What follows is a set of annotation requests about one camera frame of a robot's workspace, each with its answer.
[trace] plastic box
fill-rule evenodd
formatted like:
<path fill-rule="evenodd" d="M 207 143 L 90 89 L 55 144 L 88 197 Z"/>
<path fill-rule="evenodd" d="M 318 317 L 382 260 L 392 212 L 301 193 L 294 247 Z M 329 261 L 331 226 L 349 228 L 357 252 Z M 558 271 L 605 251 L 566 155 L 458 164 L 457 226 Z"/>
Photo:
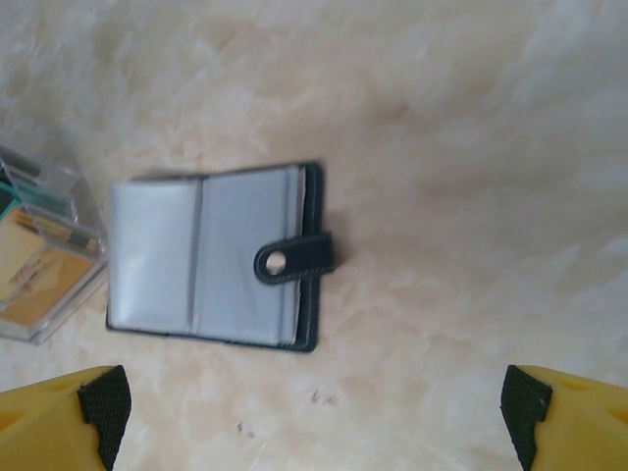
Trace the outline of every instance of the plastic box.
<path fill-rule="evenodd" d="M 0 337 L 39 344 L 100 286 L 98 207 L 76 162 L 0 145 Z"/>

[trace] black wallet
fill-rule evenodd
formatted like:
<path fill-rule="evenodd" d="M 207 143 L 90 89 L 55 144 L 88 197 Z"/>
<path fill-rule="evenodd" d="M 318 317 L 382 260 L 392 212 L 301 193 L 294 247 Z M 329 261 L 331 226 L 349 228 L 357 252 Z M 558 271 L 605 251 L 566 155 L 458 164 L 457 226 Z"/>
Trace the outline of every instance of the black wallet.
<path fill-rule="evenodd" d="M 107 327 L 312 351 L 324 180 L 307 163 L 112 185 Z"/>

